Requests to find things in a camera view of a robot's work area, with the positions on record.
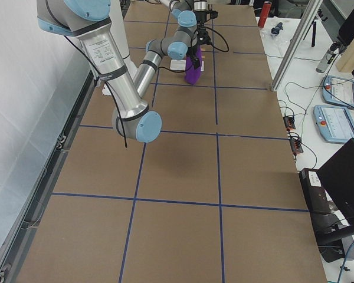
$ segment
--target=white curtain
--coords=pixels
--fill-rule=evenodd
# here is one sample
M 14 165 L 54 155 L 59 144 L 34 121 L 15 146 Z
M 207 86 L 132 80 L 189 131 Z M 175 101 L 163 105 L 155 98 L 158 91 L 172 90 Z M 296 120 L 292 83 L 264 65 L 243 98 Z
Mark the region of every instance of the white curtain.
M 0 250 L 88 73 L 62 36 L 39 29 L 35 0 L 0 0 Z

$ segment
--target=white sticker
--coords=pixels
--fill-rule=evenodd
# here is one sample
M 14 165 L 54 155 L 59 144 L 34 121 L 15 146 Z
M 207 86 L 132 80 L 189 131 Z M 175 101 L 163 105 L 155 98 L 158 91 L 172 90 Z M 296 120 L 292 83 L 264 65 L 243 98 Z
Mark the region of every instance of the white sticker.
M 309 171 L 308 176 L 309 176 L 309 182 L 311 183 L 311 186 L 321 187 L 321 182 L 316 172 Z
M 97 66 L 103 65 L 109 60 L 116 59 L 114 49 L 106 38 L 94 44 L 87 45 L 86 47 Z

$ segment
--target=blue cable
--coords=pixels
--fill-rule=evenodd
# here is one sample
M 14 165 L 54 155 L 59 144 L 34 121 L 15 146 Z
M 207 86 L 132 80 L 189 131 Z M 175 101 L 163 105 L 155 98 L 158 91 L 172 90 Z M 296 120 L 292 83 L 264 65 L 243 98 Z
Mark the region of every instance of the blue cable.
M 346 260 L 348 259 L 349 251 L 350 251 L 350 249 L 351 249 L 353 246 L 354 246 L 354 241 L 352 242 L 352 244 L 350 245 L 350 247 L 349 247 L 348 250 L 346 251 L 345 258 L 343 259 L 343 263 L 342 263 L 342 265 L 341 265 L 341 271 L 340 271 L 340 274 L 338 275 L 337 283 L 340 283 L 341 276 L 342 276 L 342 272 L 343 272 L 343 268 L 345 267 Z

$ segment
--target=aluminum profile post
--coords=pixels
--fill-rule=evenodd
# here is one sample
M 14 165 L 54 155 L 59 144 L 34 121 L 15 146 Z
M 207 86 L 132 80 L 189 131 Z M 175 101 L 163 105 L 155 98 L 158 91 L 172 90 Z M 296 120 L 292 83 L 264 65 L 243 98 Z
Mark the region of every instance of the aluminum profile post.
M 283 60 L 279 66 L 279 69 L 276 73 L 276 76 L 274 77 L 273 82 L 271 83 L 271 90 L 276 91 L 287 70 L 289 69 L 289 66 L 295 56 L 295 53 L 299 47 L 299 44 L 301 43 L 304 35 L 307 33 L 309 27 L 311 26 L 311 23 L 316 16 L 317 10 L 320 8 L 323 0 L 310 0 L 308 3 L 308 6 L 304 12 L 304 15 L 302 19 L 300 20 L 300 23 L 298 27 L 296 28 L 295 34 L 291 40 L 291 43 L 286 51 L 286 54 L 283 57 Z

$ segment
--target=blue-framed device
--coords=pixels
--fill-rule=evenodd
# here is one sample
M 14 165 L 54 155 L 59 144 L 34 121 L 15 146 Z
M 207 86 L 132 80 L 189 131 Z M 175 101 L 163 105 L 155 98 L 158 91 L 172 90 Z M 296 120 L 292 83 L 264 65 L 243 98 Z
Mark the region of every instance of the blue-framed device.
M 320 134 L 329 143 L 346 143 L 354 138 L 354 121 L 344 106 L 316 105 L 313 109 Z
M 347 80 L 332 75 L 326 76 L 324 80 L 323 97 L 325 102 L 330 104 L 354 109 L 354 80 Z

